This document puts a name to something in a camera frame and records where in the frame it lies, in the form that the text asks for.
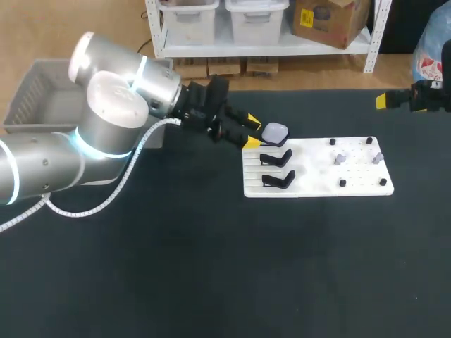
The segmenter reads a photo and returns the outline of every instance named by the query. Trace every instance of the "gray plastic basket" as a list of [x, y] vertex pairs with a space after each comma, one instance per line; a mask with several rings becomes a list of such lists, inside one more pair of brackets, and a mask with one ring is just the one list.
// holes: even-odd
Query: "gray plastic basket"
[[[172, 69], [171, 59], [157, 60]], [[69, 132], [80, 120], [85, 102], [83, 88], [68, 78], [69, 60], [36, 60], [6, 110], [3, 128], [7, 133]], [[149, 116], [146, 126], [158, 119]], [[163, 145], [164, 127], [147, 141], [146, 148]]]

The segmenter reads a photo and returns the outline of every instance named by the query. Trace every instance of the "plastic bag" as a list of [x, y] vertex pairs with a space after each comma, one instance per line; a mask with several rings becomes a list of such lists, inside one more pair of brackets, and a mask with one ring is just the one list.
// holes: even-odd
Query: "plastic bag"
[[443, 81], [442, 48], [451, 39], [451, 1], [437, 8], [414, 52], [414, 80]]

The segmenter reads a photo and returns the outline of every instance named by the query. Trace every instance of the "wooden block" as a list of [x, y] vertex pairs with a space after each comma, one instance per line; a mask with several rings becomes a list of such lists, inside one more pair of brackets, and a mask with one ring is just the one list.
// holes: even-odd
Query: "wooden block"
[[209, 76], [239, 75], [241, 73], [240, 58], [209, 58]]
[[174, 71], [182, 79], [204, 79], [207, 77], [206, 58], [177, 58], [174, 60]]
[[261, 56], [247, 58], [246, 74], [275, 74], [279, 70], [279, 59], [277, 56]]

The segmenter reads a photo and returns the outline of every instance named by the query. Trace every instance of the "brown cardboard box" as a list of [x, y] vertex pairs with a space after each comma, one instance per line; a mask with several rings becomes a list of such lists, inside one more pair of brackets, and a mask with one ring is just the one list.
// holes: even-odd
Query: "brown cardboard box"
[[346, 49], [368, 20], [371, 0], [296, 0], [293, 34]]

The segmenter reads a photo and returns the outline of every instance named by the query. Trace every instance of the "small gray object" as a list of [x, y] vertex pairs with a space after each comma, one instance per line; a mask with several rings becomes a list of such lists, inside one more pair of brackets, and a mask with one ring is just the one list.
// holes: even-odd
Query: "small gray object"
[[343, 156], [342, 154], [338, 154], [337, 158], [335, 159], [335, 165], [340, 165], [341, 163], [346, 161], [346, 156]]
[[379, 164], [379, 162], [383, 161], [383, 154], [378, 153], [376, 157], [373, 159], [373, 164]]
[[272, 144], [281, 143], [288, 135], [288, 128], [279, 123], [269, 123], [263, 133], [261, 134], [261, 138]]

